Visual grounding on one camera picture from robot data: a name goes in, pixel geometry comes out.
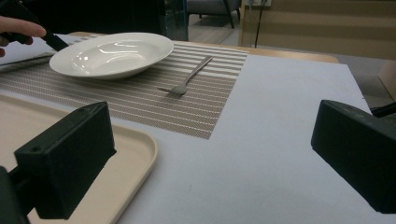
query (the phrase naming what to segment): striped placemat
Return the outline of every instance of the striped placemat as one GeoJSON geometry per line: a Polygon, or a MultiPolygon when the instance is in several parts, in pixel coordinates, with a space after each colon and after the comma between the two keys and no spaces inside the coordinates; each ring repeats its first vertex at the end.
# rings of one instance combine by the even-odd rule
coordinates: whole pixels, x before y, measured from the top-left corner
{"type": "Polygon", "coordinates": [[[17,63],[0,71],[0,89],[81,107],[107,101],[112,117],[209,139],[241,71],[247,53],[175,42],[164,60],[133,77],[99,80],[54,72],[49,59],[17,63]],[[175,96],[157,87],[181,83],[205,57],[213,60],[175,96]]]}

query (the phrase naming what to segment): human hand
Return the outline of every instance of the human hand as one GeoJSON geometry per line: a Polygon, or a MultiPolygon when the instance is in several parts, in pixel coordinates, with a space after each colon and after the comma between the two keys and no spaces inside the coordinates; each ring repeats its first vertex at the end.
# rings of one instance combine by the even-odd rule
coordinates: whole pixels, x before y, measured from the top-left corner
{"type": "MultiPolygon", "coordinates": [[[[46,35],[47,31],[44,27],[30,22],[18,19],[13,19],[10,17],[0,16],[0,34],[7,33],[18,33],[27,36],[43,37],[46,35]]],[[[9,43],[9,40],[5,37],[0,36],[0,47],[5,47],[9,43]]],[[[33,38],[30,38],[25,44],[31,45],[33,43],[33,38]]],[[[0,48],[0,57],[4,57],[6,51],[0,48]]]]}

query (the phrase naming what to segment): tray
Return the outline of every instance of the tray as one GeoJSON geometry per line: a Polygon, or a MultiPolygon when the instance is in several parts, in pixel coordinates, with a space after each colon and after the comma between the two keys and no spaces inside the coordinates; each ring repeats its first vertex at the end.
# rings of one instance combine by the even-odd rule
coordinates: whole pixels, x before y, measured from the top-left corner
{"type": "MultiPolygon", "coordinates": [[[[13,152],[71,111],[62,111],[0,94],[0,165],[16,165],[13,152]]],[[[158,147],[147,133],[113,124],[117,153],[96,177],[68,220],[40,219],[33,210],[32,224],[115,223],[151,172],[158,147]]]]}

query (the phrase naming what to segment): white tablecloth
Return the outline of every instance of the white tablecloth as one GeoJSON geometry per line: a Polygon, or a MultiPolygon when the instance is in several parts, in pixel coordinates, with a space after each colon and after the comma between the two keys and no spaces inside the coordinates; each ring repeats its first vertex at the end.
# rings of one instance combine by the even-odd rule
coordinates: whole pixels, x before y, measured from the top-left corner
{"type": "Polygon", "coordinates": [[[322,99],[369,111],[346,65],[249,55],[209,140],[113,119],[160,150],[119,223],[395,223],[310,146],[322,99]]]}

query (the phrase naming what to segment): fork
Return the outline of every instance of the fork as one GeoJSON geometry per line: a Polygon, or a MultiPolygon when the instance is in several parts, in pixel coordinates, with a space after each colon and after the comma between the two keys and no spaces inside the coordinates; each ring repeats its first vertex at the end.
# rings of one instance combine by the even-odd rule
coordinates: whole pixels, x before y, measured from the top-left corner
{"type": "Polygon", "coordinates": [[[161,88],[158,87],[158,90],[160,91],[166,91],[170,92],[176,95],[184,95],[187,92],[187,84],[190,82],[190,80],[207,64],[212,60],[213,57],[211,56],[206,56],[195,68],[192,70],[192,72],[186,77],[183,83],[180,85],[175,86],[172,89],[166,89],[166,88],[161,88]]]}

